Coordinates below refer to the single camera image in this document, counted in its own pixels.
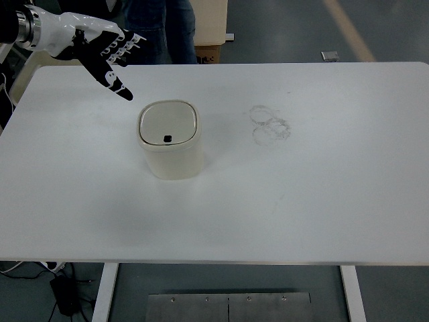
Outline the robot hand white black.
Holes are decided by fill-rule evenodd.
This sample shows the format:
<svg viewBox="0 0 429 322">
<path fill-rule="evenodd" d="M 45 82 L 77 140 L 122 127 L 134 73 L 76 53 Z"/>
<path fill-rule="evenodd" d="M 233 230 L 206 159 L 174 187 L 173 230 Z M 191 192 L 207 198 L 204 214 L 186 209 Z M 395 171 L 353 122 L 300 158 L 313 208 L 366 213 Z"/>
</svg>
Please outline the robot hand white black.
<svg viewBox="0 0 429 322">
<path fill-rule="evenodd" d="M 104 87 L 127 101 L 133 99 L 111 66 L 125 67 L 132 56 L 146 54 L 151 45 L 146 38 L 101 18 L 33 9 L 41 27 L 36 51 L 43 50 L 58 60 L 76 59 Z"/>
</svg>

